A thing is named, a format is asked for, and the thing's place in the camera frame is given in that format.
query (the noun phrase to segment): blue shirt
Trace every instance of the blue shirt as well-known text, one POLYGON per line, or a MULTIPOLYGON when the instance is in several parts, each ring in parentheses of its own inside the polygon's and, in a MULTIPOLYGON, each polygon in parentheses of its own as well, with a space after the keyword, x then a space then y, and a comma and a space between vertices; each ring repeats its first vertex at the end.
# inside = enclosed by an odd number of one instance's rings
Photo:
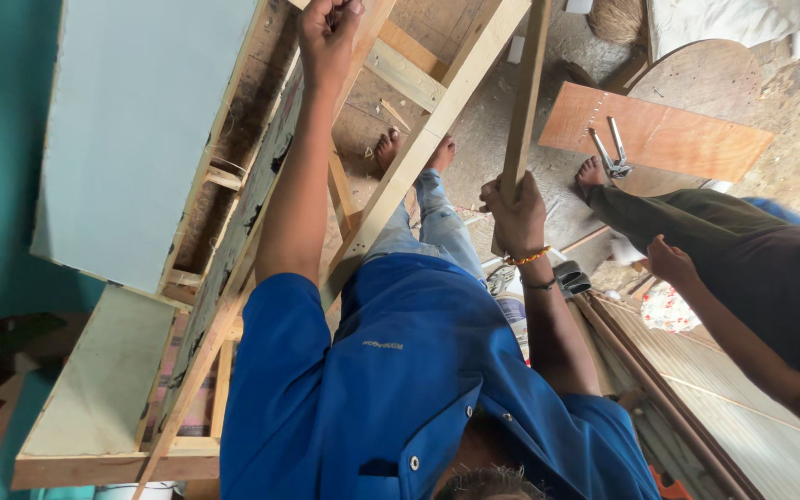
POLYGON ((243 321, 222 498, 428 497, 476 405, 554 498, 660 498, 625 410, 558 397, 496 301, 450 262, 392 254, 361 267, 342 292, 336 338, 348 336, 332 346, 317 287, 299 275, 257 286, 243 321))

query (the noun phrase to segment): bracelet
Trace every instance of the bracelet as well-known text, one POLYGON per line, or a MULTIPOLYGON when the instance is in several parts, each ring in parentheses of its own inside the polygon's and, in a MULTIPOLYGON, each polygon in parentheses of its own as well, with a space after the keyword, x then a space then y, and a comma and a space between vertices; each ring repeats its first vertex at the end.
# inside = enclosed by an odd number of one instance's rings
POLYGON ((527 285, 526 283, 524 283, 524 279, 520 278, 520 284, 523 285, 524 288, 532 288, 535 290, 550 290, 551 287, 555 285, 555 283, 557 283, 557 276, 552 278, 551 281, 549 281, 545 285, 527 285))
POLYGON ((505 264, 507 264, 509 266, 523 265, 523 264, 535 261, 536 259, 538 259, 541 256, 544 256, 546 253, 548 253, 549 250, 551 250, 551 245, 550 244, 548 246, 546 246, 545 248, 542 248, 541 250, 539 250, 539 253, 537 253, 536 255, 529 256, 529 257, 527 257, 525 259, 520 259, 519 261, 516 261, 516 260, 512 259, 511 256, 507 256, 507 257, 505 257, 505 264))

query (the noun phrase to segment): hand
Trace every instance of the hand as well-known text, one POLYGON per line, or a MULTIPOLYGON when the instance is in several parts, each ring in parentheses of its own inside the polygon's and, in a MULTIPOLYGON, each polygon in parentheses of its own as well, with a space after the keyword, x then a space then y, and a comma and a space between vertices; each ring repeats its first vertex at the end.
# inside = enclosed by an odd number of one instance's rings
POLYGON ((495 236, 499 246, 512 259, 525 259, 545 247, 545 202, 532 173, 521 179, 520 200, 509 206, 499 194, 501 176, 480 188, 481 212, 492 212, 496 220, 495 236))
POLYGON ((347 4, 344 0, 310 0, 301 13, 299 45, 305 89, 318 94, 318 98, 338 98, 348 76, 354 34, 362 15, 360 0, 347 4))
POLYGON ((700 275, 696 273, 690 256, 677 246, 668 246, 661 234, 647 246, 647 257, 650 259, 650 271, 675 288, 686 288, 700 282, 700 275))

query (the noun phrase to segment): yellow and red bracelet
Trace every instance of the yellow and red bracelet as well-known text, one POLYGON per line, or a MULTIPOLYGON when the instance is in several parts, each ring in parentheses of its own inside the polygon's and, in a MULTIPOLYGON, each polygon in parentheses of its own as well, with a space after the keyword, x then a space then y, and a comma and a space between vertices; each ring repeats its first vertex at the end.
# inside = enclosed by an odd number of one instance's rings
POLYGON ((544 256, 545 254, 547 254, 549 252, 549 250, 551 250, 551 245, 550 244, 548 246, 546 246, 545 248, 542 248, 541 250, 539 250, 539 252, 537 254, 535 254, 533 256, 529 256, 529 257, 527 257, 525 259, 520 259, 518 261, 512 259, 511 256, 507 256, 507 257, 505 257, 505 264, 507 264, 509 266, 524 265, 526 263, 530 263, 532 261, 535 261, 536 259, 538 259, 541 256, 544 256))

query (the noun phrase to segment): teal wall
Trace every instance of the teal wall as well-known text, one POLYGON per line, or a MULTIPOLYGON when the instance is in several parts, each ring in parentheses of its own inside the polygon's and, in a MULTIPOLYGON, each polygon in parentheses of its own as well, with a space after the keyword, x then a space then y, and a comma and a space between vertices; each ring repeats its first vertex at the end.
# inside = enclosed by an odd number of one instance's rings
POLYGON ((28 254, 61 2, 0 0, 0 318, 90 311, 103 283, 28 254))

